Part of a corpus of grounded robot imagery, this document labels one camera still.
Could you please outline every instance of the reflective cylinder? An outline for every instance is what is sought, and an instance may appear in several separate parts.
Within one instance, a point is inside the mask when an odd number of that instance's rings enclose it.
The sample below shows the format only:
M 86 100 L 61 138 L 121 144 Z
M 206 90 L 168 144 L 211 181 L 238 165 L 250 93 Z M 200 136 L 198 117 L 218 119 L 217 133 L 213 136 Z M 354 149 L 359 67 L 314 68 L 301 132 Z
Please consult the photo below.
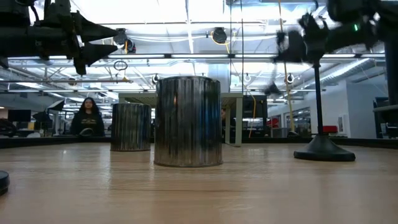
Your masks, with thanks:
M 150 150 L 150 111 L 141 103 L 113 105 L 111 151 Z
M 157 82 L 155 164 L 206 167 L 223 163 L 220 91 L 220 82 L 207 77 Z

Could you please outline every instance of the dark hair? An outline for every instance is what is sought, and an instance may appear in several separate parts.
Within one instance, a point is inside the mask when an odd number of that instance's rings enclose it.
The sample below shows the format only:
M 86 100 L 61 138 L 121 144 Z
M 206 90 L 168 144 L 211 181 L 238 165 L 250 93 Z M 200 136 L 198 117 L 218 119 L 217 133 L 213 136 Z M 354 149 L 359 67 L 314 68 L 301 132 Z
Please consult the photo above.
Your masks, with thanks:
M 80 106 L 79 113 L 86 113 L 86 108 L 85 108 L 86 100 L 91 100 L 91 102 L 93 102 L 93 107 L 91 108 L 91 112 L 93 114 L 99 114 L 100 113 L 100 109 L 98 108 L 98 106 L 95 103 L 94 99 L 92 99 L 91 97 L 85 98 L 85 100 L 83 101 L 83 103 Z

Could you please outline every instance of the black stand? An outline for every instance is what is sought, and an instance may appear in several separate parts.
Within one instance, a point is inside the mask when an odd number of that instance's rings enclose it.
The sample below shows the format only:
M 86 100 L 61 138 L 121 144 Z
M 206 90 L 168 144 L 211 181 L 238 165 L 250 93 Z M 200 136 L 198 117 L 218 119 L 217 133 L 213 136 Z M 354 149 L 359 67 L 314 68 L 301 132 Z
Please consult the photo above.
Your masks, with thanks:
M 0 196 L 8 191 L 10 185 L 10 178 L 7 172 L 0 170 Z
M 294 152 L 296 159 L 312 161 L 351 162 L 355 161 L 355 154 L 338 147 L 327 135 L 323 133 L 321 84 L 319 76 L 319 63 L 314 63 L 315 93 L 317 95 L 318 134 L 304 148 Z

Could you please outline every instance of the table surface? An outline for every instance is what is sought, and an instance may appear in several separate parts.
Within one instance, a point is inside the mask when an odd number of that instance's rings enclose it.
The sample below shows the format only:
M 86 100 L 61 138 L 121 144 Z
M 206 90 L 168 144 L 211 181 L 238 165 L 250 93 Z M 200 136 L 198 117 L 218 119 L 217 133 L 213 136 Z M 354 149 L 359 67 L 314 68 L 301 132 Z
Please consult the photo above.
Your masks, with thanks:
M 195 169 L 154 166 L 153 150 L 110 152 L 108 143 L 3 149 L 11 185 L 0 223 L 397 223 L 397 150 L 294 159 L 303 146 L 224 145 L 223 165 Z

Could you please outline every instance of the red object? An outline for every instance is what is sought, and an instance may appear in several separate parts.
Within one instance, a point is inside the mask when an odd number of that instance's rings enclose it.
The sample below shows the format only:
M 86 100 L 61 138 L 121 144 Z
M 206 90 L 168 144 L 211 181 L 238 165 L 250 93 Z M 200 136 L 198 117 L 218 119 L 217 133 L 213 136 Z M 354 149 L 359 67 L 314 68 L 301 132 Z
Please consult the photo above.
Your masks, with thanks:
M 270 121 L 267 121 L 267 126 L 271 128 L 279 128 L 279 119 L 272 118 Z
M 337 126 L 324 126 L 323 132 L 324 133 L 337 133 L 338 129 L 337 129 Z

